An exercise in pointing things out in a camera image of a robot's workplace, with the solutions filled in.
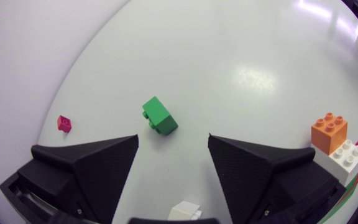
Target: white block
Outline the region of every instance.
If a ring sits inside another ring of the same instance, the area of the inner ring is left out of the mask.
[[[330,155],[314,145],[311,147],[316,151],[313,160],[335,176],[343,186],[346,187],[358,174],[358,146],[355,146],[351,140],[346,140]]]
[[[199,205],[182,201],[171,209],[168,220],[197,220],[202,213],[199,208]]]

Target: white floor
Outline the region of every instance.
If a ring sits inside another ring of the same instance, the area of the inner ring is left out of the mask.
[[[23,1],[9,20],[1,15],[12,7],[0,4],[0,183],[31,158],[64,74],[123,2]],[[201,205],[203,218],[230,223],[208,133],[305,147],[310,126],[331,111],[348,120],[356,141],[357,34],[341,1],[132,1],[75,62],[38,143],[139,134],[113,223],[166,219],[182,200]],[[179,124],[167,137],[141,115],[154,95]],[[66,137],[56,129],[60,114],[73,125]],[[329,221],[346,222],[357,206],[358,187]],[[1,192],[0,211],[2,223],[21,222]]]

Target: orange lego brick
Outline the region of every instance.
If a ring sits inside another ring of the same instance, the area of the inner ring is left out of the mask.
[[[327,113],[324,119],[318,119],[311,127],[311,143],[330,155],[345,140],[347,135],[347,121],[342,116],[334,117]]]

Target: green block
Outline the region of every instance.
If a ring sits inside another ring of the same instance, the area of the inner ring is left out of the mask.
[[[145,103],[143,110],[143,116],[150,120],[150,127],[159,134],[168,135],[178,127],[178,124],[157,97],[153,97]]]
[[[333,216],[349,200],[349,198],[354,192],[354,189],[356,189],[357,186],[354,185],[356,182],[356,178],[357,176],[355,176],[353,180],[346,186],[346,191],[341,197],[341,199],[339,199],[338,203],[327,213],[327,215],[322,219],[322,222],[320,223],[324,223],[325,221],[327,221],[327,219],[331,218],[331,216]]]

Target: stacked lego bricks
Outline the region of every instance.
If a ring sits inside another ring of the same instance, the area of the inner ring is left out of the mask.
[[[358,183],[358,141],[347,139],[347,121],[327,113],[311,127],[311,143],[316,149],[314,161],[335,176],[346,191],[337,205],[325,216],[326,221],[353,194]]]

